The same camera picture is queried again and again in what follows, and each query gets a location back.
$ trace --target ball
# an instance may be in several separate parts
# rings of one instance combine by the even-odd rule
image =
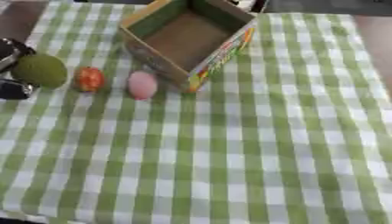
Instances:
[[[128,78],[128,91],[136,100],[151,98],[158,89],[154,75],[144,71],[132,73]]]
[[[10,71],[15,80],[44,88],[58,88],[67,81],[67,69],[60,59],[37,53],[22,57]]]
[[[83,92],[95,92],[104,84],[103,73],[96,67],[83,66],[74,76],[76,87]]]

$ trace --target green fruit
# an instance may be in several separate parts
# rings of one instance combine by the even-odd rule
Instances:
[[[61,60],[42,53],[24,56],[10,72],[15,80],[45,88],[58,88],[67,81],[67,69]]]

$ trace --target tomato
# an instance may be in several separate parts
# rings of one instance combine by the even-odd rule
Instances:
[[[94,92],[104,83],[103,73],[96,67],[81,67],[75,75],[75,84],[83,92]]]

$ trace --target open box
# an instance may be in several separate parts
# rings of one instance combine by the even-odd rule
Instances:
[[[194,92],[250,41],[255,21],[225,0],[156,0],[120,29],[133,55]]]

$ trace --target table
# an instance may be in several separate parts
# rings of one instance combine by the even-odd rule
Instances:
[[[260,10],[264,1],[257,1]],[[0,16],[0,36],[14,37],[25,40],[37,22],[40,13],[45,8],[45,2],[14,2]],[[363,41],[377,68],[385,81],[389,94],[392,95],[392,17],[363,17],[353,16]]]
[[[351,17],[260,15],[249,47],[197,94],[164,88],[133,101],[123,83],[141,65],[116,35],[133,10],[48,5],[28,43],[70,74],[80,63],[99,67],[108,84],[83,94],[68,82],[0,101],[8,214],[53,223],[392,221],[392,105]]]

